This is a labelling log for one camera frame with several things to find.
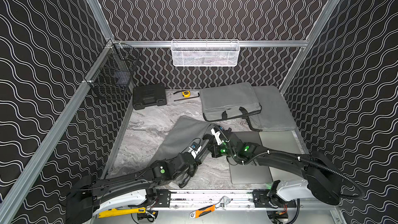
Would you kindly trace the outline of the dark grey laptop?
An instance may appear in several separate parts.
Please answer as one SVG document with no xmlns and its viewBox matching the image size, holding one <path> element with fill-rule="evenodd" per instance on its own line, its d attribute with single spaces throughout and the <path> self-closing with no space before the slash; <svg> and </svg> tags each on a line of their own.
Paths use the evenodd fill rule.
<svg viewBox="0 0 398 224">
<path fill-rule="evenodd" d="M 242 142 L 251 142 L 262 145 L 258 132 L 246 131 L 236 132 L 236 136 Z M 236 165 L 235 162 L 230 165 L 230 174 L 232 184 L 267 184 L 272 183 L 273 179 L 269 167 L 259 166 L 252 162 L 247 166 Z"/>
</svg>

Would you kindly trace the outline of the silver laptop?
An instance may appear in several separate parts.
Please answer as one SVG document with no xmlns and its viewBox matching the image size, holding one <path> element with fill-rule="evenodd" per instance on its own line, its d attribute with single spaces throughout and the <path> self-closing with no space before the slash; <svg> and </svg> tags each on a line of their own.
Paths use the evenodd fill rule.
<svg viewBox="0 0 398 224">
<path fill-rule="evenodd" d="M 262 145 L 271 149 L 290 153 L 308 153 L 307 148 L 302 145 L 295 131 L 265 131 L 259 133 Z M 265 168 L 266 183 L 273 181 L 293 181 L 300 179 L 299 176 L 282 171 L 280 169 Z"/>
</svg>

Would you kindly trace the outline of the grey zippered laptop bag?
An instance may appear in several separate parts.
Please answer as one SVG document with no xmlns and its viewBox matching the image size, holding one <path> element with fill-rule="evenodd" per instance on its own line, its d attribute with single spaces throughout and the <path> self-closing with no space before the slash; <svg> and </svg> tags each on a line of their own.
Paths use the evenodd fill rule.
<svg viewBox="0 0 398 224">
<path fill-rule="evenodd" d="M 252 131 L 292 131 L 296 123 L 285 99 L 275 86 L 253 87 L 262 107 L 260 113 L 247 119 Z"/>
</svg>

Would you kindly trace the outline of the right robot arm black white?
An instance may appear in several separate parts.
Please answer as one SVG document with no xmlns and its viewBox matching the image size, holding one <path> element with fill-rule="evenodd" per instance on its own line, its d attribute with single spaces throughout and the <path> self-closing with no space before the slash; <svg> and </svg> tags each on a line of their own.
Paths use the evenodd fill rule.
<svg viewBox="0 0 398 224">
<path fill-rule="evenodd" d="M 363 188 L 344 175 L 324 155 L 290 153 L 243 142 L 231 129 L 213 125 L 216 143 L 210 149 L 213 157 L 226 156 L 241 166 L 256 163 L 259 166 L 289 172 L 300 179 L 294 182 L 276 180 L 267 193 L 273 207 L 296 199 L 316 198 L 328 205 L 338 205 L 342 199 L 361 200 Z"/>
</svg>

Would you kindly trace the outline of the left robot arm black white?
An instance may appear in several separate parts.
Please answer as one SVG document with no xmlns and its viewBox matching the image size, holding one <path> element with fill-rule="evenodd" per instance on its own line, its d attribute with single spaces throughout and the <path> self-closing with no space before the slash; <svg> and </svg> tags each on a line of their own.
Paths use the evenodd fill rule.
<svg viewBox="0 0 398 224">
<path fill-rule="evenodd" d="M 67 224 L 82 224 L 107 201 L 137 190 L 148 190 L 163 186 L 182 175 L 192 177 L 209 142 L 200 146 L 192 143 L 184 152 L 171 159 L 157 160 L 141 171 L 110 179 L 93 176 L 82 177 L 66 195 Z"/>
</svg>

